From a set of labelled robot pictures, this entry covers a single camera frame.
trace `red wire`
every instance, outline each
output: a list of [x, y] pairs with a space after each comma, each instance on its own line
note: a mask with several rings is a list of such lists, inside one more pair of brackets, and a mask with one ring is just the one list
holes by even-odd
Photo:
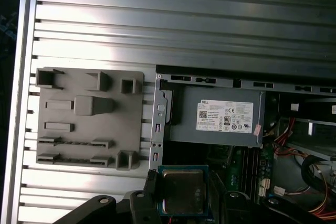
[[334, 212], [326, 212], [324, 214], [320, 214], [319, 216], [328, 216], [328, 215], [334, 215], [334, 214], [336, 214], [336, 211], [334, 211]]
[[320, 216], [320, 214], [325, 210], [325, 205], [318, 211], [315, 212], [314, 215]]

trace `metal side panel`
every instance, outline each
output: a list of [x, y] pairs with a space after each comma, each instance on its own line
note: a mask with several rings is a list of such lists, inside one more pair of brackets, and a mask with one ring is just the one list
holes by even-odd
[[[155, 65], [336, 78], [335, 0], [21, 0], [1, 223], [51, 223], [142, 188]], [[140, 168], [36, 164], [39, 67], [142, 71]]]

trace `sticker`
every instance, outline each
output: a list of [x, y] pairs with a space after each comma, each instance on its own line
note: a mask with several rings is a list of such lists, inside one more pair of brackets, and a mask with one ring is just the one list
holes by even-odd
[[256, 128], [254, 129], [253, 135], [254, 136], [259, 136], [260, 130], [261, 130], [261, 125], [257, 124]]
[[197, 105], [198, 131], [252, 133], [252, 122], [251, 102], [202, 100]]

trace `rectangular slot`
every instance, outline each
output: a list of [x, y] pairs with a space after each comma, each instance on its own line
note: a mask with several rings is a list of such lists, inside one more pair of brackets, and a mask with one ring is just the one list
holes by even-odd
[[36, 72], [36, 86], [46, 89], [62, 89], [56, 86], [56, 75], [63, 74], [63, 72], [56, 69], [37, 69]]
[[155, 126], [155, 132], [160, 132], [160, 129], [161, 129], [161, 125], [160, 123], [157, 123]]
[[153, 154], [153, 161], [157, 162], [158, 159], [159, 159], [159, 154], [157, 152], [154, 152], [154, 154]]
[[268, 88], [272, 89], [274, 87], [273, 83], [267, 83], [267, 82], [253, 82], [253, 87], [260, 87], [260, 88]]
[[295, 86], [296, 91], [306, 91], [306, 92], [311, 92], [312, 87], [310, 86]]
[[72, 123], [44, 123], [44, 129], [51, 131], [65, 131], [71, 132], [74, 130], [74, 125]]
[[121, 93], [135, 94], [136, 93], [135, 84], [136, 84], [135, 79], [132, 80], [121, 79]]
[[241, 85], [241, 80], [240, 79], [234, 79], [233, 80], [233, 87], [234, 88], [241, 88], [242, 87], [242, 85]]
[[190, 76], [171, 76], [170, 79], [175, 81], [191, 81]]
[[72, 110], [74, 103], [72, 101], [50, 100], [46, 102], [46, 109], [54, 110]]
[[264, 88], [266, 85], [263, 82], [253, 82], [253, 87], [261, 87]]
[[205, 83], [210, 83], [210, 84], [216, 84], [216, 79], [214, 79], [214, 78], [205, 78], [205, 79], [203, 79], [203, 78], [197, 77], [196, 78], [196, 82], [205, 82]]
[[336, 89], [332, 89], [332, 88], [320, 88], [320, 92], [322, 92], [322, 93], [334, 93], [334, 94], [336, 94]]
[[267, 84], [266, 84], [266, 88], [268, 88], [268, 89], [272, 89], [273, 86], [274, 86], [273, 83], [267, 83]]

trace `cable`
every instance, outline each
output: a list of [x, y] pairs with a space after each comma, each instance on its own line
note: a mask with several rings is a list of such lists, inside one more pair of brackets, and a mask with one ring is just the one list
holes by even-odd
[[289, 195], [289, 196], [301, 195], [301, 194], [304, 194], [304, 193], [308, 192], [309, 190], [310, 190], [310, 186], [307, 186], [303, 190], [297, 190], [295, 193], [285, 193], [285, 195]]
[[324, 181], [324, 185], [325, 185], [325, 196], [324, 196], [324, 200], [323, 200], [323, 202], [317, 207], [317, 208], [315, 208], [315, 209], [313, 209], [313, 210], [310, 210], [309, 212], [311, 212], [311, 213], [314, 213], [314, 212], [316, 212], [316, 211], [318, 211], [318, 210], [320, 210], [321, 208], [323, 208], [323, 207], [325, 207], [325, 203], [327, 202], [327, 199], [328, 199], [328, 184], [327, 184], [327, 181], [325, 180], [325, 177], [324, 177], [324, 175], [322, 174], [322, 172], [321, 172], [321, 169], [317, 166], [317, 165], [314, 165], [315, 166], [315, 168], [316, 168], [316, 170], [317, 170], [317, 172], [321, 175], [321, 177], [322, 177], [322, 179], [323, 179], [323, 181]]

